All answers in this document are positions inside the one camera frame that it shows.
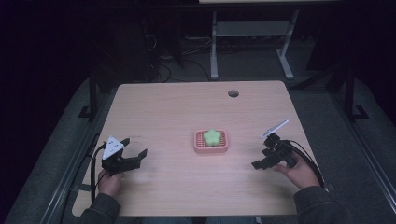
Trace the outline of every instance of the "black metal stand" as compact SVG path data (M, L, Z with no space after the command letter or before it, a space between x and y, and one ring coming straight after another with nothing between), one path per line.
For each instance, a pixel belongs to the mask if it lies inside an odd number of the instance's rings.
M90 105L83 106L81 111L79 112L78 117L89 118L89 122L91 122L97 112L96 78L94 72L91 73L89 83L90 83Z
M369 116L361 105L356 105L359 114L353 113L353 94L355 90L355 78L352 75L351 68L346 72L346 96L344 101L344 109L350 121L355 122L356 119L368 119Z

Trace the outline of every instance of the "gray carpet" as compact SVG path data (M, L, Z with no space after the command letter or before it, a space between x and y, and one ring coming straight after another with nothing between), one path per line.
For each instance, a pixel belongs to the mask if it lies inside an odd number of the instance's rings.
M287 86L293 86L310 78L314 73L305 71L305 67L313 43L295 42L290 45L288 59L291 70L295 71L294 80L283 77L279 62L274 53L274 47L261 50L245 50L235 54L219 55L219 81L234 80L282 80ZM194 60L209 69L208 53L192 54L185 59ZM184 68L174 62L164 62L172 71L170 82L206 81L203 68L194 63L185 62ZM168 76L167 69L162 67L163 78ZM393 213L383 192L378 186L364 157L360 144L356 141L350 124L339 109L334 97L342 97L343 93L330 95L324 90L327 77L315 83L304 91L290 91L290 97L297 110L309 143L315 153L318 166L325 180L334 189L332 196L342 203L353 217L354 223L396 223ZM82 83L63 117L48 141L43 153L26 182L18 200L15 202L6 223L40 223L47 216L47 208L54 195L59 192L62 177L75 153L89 148L92 139L101 132L106 113L111 106L114 92L99 93L99 114L92 122L78 118L78 113L84 105L88 105L88 82ZM361 83L357 83L356 103L362 105L370 119L358 120L356 125L365 136L370 147L375 149L375 155L384 170L395 182L396 166L394 150L396 146L395 127L390 123L380 108L376 105L370 91ZM75 223L76 217L71 214L71 207L76 198L74 186L81 183L88 168L89 159L85 158L76 173L75 184L70 186L67 198L59 201L51 223ZM130 223L130 218L120 217L117 223ZM296 217L263 217L263 223L296 223Z

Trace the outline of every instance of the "green toy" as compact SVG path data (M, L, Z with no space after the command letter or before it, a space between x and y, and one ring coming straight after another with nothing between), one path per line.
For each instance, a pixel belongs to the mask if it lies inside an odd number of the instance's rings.
M221 133L213 129L204 133L205 143L208 147L218 147L220 144Z

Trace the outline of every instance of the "white tag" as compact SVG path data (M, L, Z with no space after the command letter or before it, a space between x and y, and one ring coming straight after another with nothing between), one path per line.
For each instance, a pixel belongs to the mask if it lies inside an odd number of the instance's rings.
M110 135L106 143L105 152L103 153L103 160L109 158L114 153L120 151L123 148L124 148L123 143L121 143L119 140L115 139L113 136Z

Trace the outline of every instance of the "table leg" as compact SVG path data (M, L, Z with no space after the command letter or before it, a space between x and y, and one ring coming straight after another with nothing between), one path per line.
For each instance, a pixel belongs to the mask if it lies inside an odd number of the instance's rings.
M280 64L282 65L283 72L285 73L285 76L286 76L287 79L293 79L294 78L293 73L290 70L290 66L289 66L288 60L286 59L286 52L288 50L289 42L290 42L291 36L293 34L293 30L294 30L294 26L295 26L296 21L297 21L298 13L299 13L298 9L294 10L294 12L293 12L293 14L291 16L291 20L290 20L289 25L288 25L288 29L287 29L286 34L285 34L285 43L283 44L283 47L281 49L277 49L276 50L277 57L280 60Z
M210 77L212 80L217 80L219 78L218 58L216 56L216 16L217 12L214 11L212 21L212 50L210 52Z

